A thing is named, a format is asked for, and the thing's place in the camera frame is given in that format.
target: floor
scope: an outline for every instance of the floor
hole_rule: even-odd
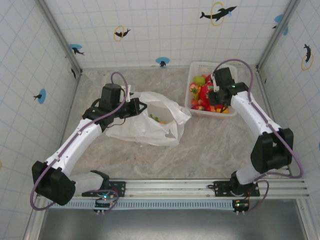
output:
[[[80,79],[64,140],[74,131],[82,114],[101,96],[114,69],[85,70]],[[135,90],[154,91],[184,106],[189,68],[121,69]],[[116,83],[122,84],[120,77]],[[238,67],[238,81],[249,85],[250,74]],[[254,79],[252,93],[264,109],[263,99]],[[176,147],[141,145],[136,142],[99,136],[76,163],[72,174],[98,170],[111,178],[229,178],[249,162],[255,144],[251,130],[239,114],[219,120],[193,116],[185,125]]]
[[[294,201],[267,200],[245,216],[226,210],[49,209],[39,240],[284,240],[304,236]]]

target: white tiled wall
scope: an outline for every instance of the white tiled wall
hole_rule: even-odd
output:
[[[310,46],[313,64],[304,65]],[[320,1],[303,0],[264,68],[276,120],[294,133],[294,149],[320,217]]]
[[[76,80],[34,0],[0,1],[0,239],[21,239],[31,167],[56,149]],[[43,104],[33,96],[46,89]]]
[[[91,68],[158,66],[159,57],[168,57],[169,65],[230,58],[257,64],[275,31],[275,17],[284,13],[289,0],[46,2],[66,40],[82,46],[84,56],[76,54],[81,67]],[[221,25],[213,26],[210,19],[200,18],[201,12],[210,15],[213,4],[213,14],[220,8],[236,8]],[[115,41],[119,25],[130,31],[121,41]]]

